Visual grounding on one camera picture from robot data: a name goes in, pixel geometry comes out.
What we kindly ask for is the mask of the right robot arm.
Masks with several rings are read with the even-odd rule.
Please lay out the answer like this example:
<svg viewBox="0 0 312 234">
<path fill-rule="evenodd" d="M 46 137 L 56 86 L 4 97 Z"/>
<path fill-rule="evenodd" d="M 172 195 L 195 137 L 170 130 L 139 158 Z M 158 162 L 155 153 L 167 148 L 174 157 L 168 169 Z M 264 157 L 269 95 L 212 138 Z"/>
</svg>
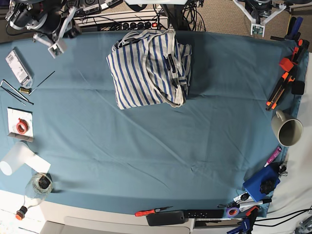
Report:
<svg viewBox="0 0 312 234">
<path fill-rule="evenodd" d="M 53 42 L 72 39 L 81 34 L 74 20 L 79 10 L 78 0 L 11 0 L 6 27 L 45 35 Z"/>
</svg>

